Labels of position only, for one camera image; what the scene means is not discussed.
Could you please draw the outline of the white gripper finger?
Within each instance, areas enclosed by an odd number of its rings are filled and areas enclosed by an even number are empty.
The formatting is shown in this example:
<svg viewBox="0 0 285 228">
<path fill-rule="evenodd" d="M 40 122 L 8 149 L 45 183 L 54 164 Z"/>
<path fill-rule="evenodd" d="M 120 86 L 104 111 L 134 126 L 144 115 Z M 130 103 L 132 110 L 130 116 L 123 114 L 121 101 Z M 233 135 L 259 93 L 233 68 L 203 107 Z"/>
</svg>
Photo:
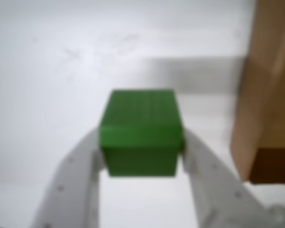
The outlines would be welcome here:
<svg viewBox="0 0 285 228">
<path fill-rule="evenodd" d="M 183 166 L 200 228 L 269 228 L 272 218 L 228 167 L 193 132 L 185 130 Z"/>
<path fill-rule="evenodd" d="M 33 218 L 33 228 L 98 228 L 100 172 L 106 169 L 98 130 L 91 130 L 59 164 Z"/>
</svg>

